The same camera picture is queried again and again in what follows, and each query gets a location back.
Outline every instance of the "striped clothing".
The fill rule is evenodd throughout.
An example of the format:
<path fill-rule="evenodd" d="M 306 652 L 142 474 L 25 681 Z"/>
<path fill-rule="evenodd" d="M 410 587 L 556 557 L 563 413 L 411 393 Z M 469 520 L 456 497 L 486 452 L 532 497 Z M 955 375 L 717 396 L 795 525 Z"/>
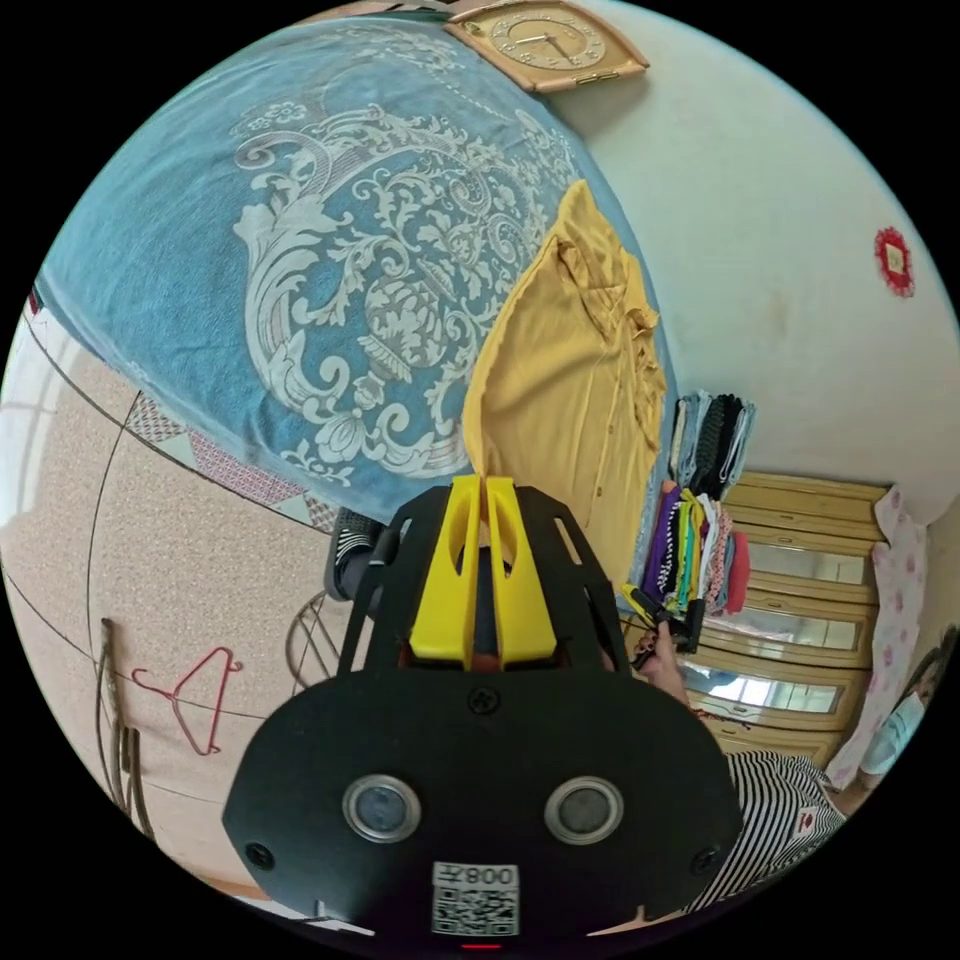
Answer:
<path fill-rule="evenodd" d="M 692 913 L 795 866 L 830 839 L 846 818 L 826 798 L 829 781 L 807 757 L 768 750 L 727 757 L 743 812 L 743 830 Z"/>

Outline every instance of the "face mask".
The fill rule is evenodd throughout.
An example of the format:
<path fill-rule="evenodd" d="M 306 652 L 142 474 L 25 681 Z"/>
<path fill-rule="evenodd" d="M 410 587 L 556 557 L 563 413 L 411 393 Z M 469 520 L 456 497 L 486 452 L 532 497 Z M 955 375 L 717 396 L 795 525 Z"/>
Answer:
<path fill-rule="evenodd" d="M 882 776 L 896 763 L 923 719 L 923 703 L 911 693 L 874 734 L 860 769 L 871 776 Z"/>

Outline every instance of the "qr code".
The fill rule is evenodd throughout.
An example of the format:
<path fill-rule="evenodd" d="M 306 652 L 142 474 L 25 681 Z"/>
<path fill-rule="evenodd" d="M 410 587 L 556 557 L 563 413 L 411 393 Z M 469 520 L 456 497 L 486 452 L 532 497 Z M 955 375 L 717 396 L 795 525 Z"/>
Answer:
<path fill-rule="evenodd" d="M 438 887 L 433 898 L 435 933 L 509 937 L 519 932 L 517 890 Z"/>
<path fill-rule="evenodd" d="M 520 932 L 516 867 L 434 864 L 433 932 L 509 937 Z"/>

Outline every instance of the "wooden wardrobe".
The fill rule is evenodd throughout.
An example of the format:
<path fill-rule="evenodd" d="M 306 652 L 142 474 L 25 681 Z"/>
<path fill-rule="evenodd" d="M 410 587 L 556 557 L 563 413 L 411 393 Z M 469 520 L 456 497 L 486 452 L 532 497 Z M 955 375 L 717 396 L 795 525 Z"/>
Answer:
<path fill-rule="evenodd" d="M 825 766 L 852 732 L 871 675 L 884 487 L 745 473 L 724 500 L 746 534 L 744 609 L 708 617 L 681 657 L 690 702 L 726 752 L 777 750 Z M 626 619 L 631 631 L 642 629 Z"/>

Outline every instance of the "clock face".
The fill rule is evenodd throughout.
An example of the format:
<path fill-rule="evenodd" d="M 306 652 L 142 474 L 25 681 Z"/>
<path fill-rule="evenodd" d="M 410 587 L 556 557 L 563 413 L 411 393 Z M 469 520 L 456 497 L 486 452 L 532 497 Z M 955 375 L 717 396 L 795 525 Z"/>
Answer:
<path fill-rule="evenodd" d="M 603 37 L 586 20 L 562 10 L 501 17 L 489 37 L 505 57 L 542 70 L 591 67 L 607 52 Z"/>

